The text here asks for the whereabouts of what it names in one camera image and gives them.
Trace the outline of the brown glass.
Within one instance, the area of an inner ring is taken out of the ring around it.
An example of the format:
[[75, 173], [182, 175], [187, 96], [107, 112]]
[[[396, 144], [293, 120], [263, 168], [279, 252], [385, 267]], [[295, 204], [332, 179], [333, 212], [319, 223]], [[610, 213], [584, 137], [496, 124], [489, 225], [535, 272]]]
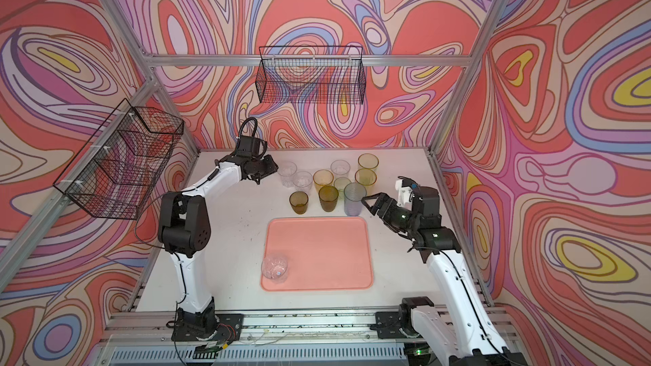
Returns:
[[309, 195], [304, 191], [295, 191], [290, 195], [289, 203], [295, 214], [304, 215], [309, 205]]

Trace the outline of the pink plastic tray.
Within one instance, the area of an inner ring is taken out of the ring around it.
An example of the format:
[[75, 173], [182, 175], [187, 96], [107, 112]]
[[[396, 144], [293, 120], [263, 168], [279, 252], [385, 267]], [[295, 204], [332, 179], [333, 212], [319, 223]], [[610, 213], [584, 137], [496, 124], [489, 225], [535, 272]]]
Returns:
[[266, 281], [268, 292], [365, 290], [374, 283], [369, 232], [359, 217], [303, 217], [271, 220], [264, 257], [288, 258], [283, 283]]

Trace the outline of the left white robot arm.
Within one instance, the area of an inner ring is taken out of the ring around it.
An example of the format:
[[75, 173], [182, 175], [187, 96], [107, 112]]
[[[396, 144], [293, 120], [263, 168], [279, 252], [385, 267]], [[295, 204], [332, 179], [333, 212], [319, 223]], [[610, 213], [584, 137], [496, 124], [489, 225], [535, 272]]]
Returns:
[[234, 150], [217, 160], [210, 173], [182, 191], [169, 191], [161, 199], [158, 241], [173, 261], [181, 293], [173, 326], [175, 341], [207, 341], [219, 328], [202, 257], [212, 232], [208, 201], [240, 181], [259, 184], [275, 174], [278, 165], [267, 148], [268, 143], [258, 137], [241, 136]]

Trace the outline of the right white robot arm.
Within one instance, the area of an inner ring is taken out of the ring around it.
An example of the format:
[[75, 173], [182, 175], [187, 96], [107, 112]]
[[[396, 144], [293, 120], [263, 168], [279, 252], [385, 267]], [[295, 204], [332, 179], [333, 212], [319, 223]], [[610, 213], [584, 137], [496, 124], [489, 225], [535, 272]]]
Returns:
[[371, 215], [420, 254], [442, 292], [451, 321], [446, 323], [429, 298], [405, 298], [398, 321], [409, 337], [421, 337], [442, 365], [524, 365], [490, 320], [474, 286], [461, 245], [444, 226], [437, 189], [407, 177], [397, 182], [398, 197], [384, 192], [362, 198]]

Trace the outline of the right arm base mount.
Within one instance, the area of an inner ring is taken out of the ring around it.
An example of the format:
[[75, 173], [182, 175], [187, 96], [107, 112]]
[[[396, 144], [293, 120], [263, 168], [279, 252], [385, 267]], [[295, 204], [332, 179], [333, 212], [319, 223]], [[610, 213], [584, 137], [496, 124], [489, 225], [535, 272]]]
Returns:
[[409, 320], [398, 311], [379, 311], [375, 313], [375, 323], [370, 325], [379, 339], [417, 339], [420, 334]]

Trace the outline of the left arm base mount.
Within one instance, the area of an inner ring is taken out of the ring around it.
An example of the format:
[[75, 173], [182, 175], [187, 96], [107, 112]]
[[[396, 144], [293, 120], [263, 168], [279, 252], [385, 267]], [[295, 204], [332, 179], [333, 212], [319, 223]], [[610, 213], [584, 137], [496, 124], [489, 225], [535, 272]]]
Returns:
[[173, 342], [232, 343], [240, 339], [244, 315], [218, 313], [207, 316], [178, 316], [172, 325]]

